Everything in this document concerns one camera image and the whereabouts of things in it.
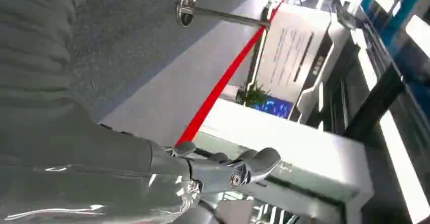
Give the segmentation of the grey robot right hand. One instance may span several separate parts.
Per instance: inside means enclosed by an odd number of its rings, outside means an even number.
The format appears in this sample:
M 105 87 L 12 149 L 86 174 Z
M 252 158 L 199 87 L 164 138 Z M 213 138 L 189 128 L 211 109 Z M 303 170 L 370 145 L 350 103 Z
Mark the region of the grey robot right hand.
M 154 142 L 60 115 L 1 110 L 1 223 L 169 223 L 204 193 L 265 178 L 273 148 L 235 160 L 180 157 Z

